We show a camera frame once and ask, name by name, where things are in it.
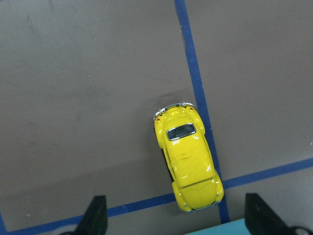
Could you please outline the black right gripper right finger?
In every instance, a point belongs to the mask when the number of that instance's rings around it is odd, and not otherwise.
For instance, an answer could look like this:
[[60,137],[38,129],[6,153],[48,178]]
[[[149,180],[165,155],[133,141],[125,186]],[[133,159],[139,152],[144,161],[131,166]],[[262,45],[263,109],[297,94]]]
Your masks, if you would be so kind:
[[286,224],[257,193],[245,196],[245,225],[251,235],[282,235]]

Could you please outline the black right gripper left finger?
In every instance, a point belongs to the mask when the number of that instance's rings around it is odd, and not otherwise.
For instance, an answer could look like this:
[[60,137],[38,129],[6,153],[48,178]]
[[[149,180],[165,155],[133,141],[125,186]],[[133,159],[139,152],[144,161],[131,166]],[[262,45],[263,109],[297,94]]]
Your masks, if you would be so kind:
[[105,195],[94,196],[80,223],[76,235],[105,235],[108,228],[107,200]]

